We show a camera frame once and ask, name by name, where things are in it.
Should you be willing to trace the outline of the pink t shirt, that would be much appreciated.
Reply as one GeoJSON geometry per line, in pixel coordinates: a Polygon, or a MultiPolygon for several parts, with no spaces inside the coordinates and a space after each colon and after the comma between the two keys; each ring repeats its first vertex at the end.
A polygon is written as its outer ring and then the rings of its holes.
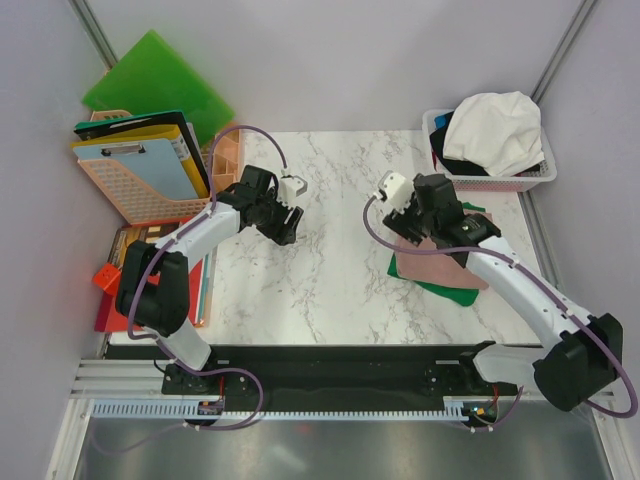
{"type": "Polygon", "coordinates": [[[414,255],[396,251],[395,257],[397,272],[404,279],[456,289],[486,290],[489,287],[448,255],[414,255]]]}

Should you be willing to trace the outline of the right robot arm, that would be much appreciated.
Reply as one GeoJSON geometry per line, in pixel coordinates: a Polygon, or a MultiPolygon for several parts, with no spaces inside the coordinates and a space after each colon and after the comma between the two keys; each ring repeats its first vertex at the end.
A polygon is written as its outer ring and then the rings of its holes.
{"type": "Polygon", "coordinates": [[[413,245],[428,239],[439,254],[488,284],[528,324],[540,346],[486,344],[458,368],[467,392],[492,383],[532,385],[554,407],[569,412],[621,378],[623,328],[610,314],[596,317],[532,272],[481,213],[468,213],[442,174],[407,179],[386,173],[378,186],[390,205],[384,225],[413,245]]]}

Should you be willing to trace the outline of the green t shirt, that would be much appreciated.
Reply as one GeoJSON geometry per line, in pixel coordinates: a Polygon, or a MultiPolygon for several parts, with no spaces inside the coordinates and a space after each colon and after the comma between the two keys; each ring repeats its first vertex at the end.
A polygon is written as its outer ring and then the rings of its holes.
{"type": "Polygon", "coordinates": [[[387,274],[389,276],[392,276],[392,277],[398,278],[398,279],[403,279],[403,280],[414,282],[415,284],[417,284],[421,288],[423,288],[423,289],[425,289],[425,290],[427,290],[427,291],[429,291],[429,292],[431,292],[431,293],[433,293],[435,295],[443,297],[445,299],[449,299],[449,300],[457,303],[458,305],[460,305],[462,307],[471,306],[476,301],[476,299],[477,299],[478,295],[480,294],[480,292],[483,291],[483,290],[473,290],[473,289],[448,288],[448,287],[437,286],[437,285],[434,285],[434,284],[428,284],[428,283],[423,283],[423,282],[419,282],[419,281],[413,281],[413,280],[408,280],[408,279],[401,278],[399,276],[399,274],[397,272],[397,268],[396,268],[395,252],[392,255],[392,258],[391,258],[391,261],[390,261],[390,265],[389,265],[388,270],[387,270],[387,274]]]}

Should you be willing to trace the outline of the white t shirt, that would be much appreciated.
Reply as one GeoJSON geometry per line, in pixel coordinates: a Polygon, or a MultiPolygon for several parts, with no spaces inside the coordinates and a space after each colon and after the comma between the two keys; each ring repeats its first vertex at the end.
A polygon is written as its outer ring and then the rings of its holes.
{"type": "Polygon", "coordinates": [[[443,157],[469,162],[492,177],[511,177],[540,164],[545,160],[540,108],[520,91],[466,98],[447,124],[443,157]]]}

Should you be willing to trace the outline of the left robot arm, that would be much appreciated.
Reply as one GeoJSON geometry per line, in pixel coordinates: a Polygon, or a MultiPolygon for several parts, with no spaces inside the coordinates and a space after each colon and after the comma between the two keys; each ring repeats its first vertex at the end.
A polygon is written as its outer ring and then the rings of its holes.
{"type": "Polygon", "coordinates": [[[126,250],[115,308],[134,340],[152,338],[185,368],[185,382],[208,393],[219,382],[209,363],[212,350],[188,319],[189,275],[225,240],[254,227],[279,246],[296,241],[304,210],[295,204],[308,188],[297,175],[244,168],[238,182],[217,193],[192,219],[154,243],[133,242],[126,250]]]}

